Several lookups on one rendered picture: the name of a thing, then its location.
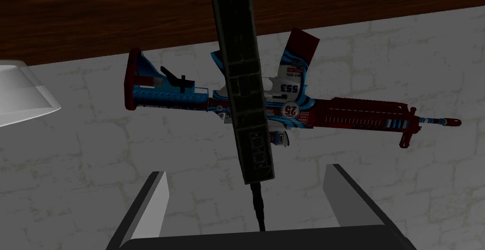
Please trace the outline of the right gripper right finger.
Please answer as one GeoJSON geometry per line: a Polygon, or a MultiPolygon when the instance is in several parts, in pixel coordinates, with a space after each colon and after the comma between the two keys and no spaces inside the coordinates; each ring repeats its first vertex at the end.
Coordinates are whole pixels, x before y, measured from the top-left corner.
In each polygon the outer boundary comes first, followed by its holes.
{"type": "Polygon", "coordinates": [[[386,250],[413,250],[413,244],[340,164],[325,168],[323,191],[340,227],[370,231],[377,242],[389,239],[386,250]]]}

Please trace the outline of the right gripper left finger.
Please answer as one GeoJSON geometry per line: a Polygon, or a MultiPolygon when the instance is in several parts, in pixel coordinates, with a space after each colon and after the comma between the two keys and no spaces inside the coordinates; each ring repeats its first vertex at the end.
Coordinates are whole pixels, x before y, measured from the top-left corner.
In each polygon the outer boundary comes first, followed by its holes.
{"type": "Polygon", "coordinates": [[[160,237],[169,197],[166,172],[151,172],[106,250],[150,249],[149,244],[160,237]]]}

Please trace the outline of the red and blue toy rifle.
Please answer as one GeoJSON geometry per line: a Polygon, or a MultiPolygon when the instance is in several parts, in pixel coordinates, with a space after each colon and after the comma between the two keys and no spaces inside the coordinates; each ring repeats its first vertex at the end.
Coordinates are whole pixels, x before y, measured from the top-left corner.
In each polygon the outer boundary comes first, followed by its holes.
{"type": "MultiPolygon", "coordinates": [[[[400,147],[407,148],[422,123],[461,126],[455,118],[424,118],[404,103],[356,98],[313,99],[306,95],[305,78],[317,50],[319,39],[301,29],[290,32],[272,87],[264,92],[270,140],[289,145],[291,128],[328,127],[402,134],[400,147]]],[[[232,122],[225,88],[197,92],[194,81],[177,78],[166,68],[157,70],[139,48],[130,51],[124,80],[125,107],[159,107],[208,111],[225,123],[232,122]]]]}

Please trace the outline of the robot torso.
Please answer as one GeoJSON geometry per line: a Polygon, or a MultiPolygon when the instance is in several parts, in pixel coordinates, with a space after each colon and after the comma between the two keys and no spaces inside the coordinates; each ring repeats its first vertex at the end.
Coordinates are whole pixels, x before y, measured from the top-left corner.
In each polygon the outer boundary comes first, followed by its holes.
{"type": "Polygon", "coordinates": [[[55,112],[61,105],[20,60],[0,60],[0,127],[55,112]]]}

